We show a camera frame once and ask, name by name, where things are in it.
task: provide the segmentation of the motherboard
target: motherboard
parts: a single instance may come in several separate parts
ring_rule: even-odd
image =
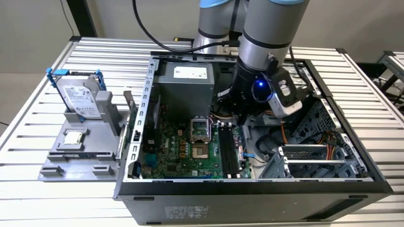
[[[226,139],[226,144],[222,144],[225,129],[231,135],[231,141]],[[195,136],[207,138],[197,140]],[[249,162],[239,155],[242,147],[239,127],[203,124],[201,119],[187,124],[165,122],[159,150],[155,152],[146,148],[143,178],[251,178]]]

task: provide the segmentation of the gray wall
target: gray wall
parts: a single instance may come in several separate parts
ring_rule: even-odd
[[[59,0],[0,0],[0,72],[46,72],[70,37]]]
[[[138,0],[159,40],[195,37],[199,0]],[[101,37],[146,39],[131,0],[89,0]],[[69,18],[78,33],[67,9]],[[294,45],[343,47],[358,61],[404,51],[404,0],[311,0]],[[59,0],[0,0],[0,72],[43,72],[71,37]]]
[[[101,16],[98,30],[111,38],[146,39],[131,0],[89,0]],[[143,23],[159,40],[195,37],[199,0],[138,0]],[[375,61],[385,50],[404,51],[404,0],[311,0],[294,45],[343,47],[357,61]]]

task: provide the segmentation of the aluminum slotted table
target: aluminum slotted table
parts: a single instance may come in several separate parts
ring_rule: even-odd
[[[187,49],[189,42],[166,42]],[[151,51],[150,41],[82,38],[71,41],[53,68],[105,73],[114,103],[127,109],[131,90],[141,100]],[[334,223],[265,226],[404,226],[404,118],[346,53],[335,49],[294,48],[298,59],[313,60],[346,118],[355,129],[395,195]],[[37,180],[65,122],[65,104],[45,78],[0,138],[0,220],[5,226],[135,226],[123,202],[113,200],[115,183],[45,183]]]

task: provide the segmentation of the power supply label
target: power supply label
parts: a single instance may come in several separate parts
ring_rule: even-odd
[[[82,86],[65,86],[63,89],[75,112],[89,119],[102,118],[91,90]]]
[[[166,208],[169,219],[207,218],[210,206],[171,206]]]
[[[175,67],[175,78],[209,79],[207,68]]]

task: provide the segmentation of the floor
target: floor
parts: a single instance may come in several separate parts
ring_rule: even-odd
[[[0,73],[0,122],[10,124],[22,109],[45,73]],[[7,126],[0,124],[0,135]]]

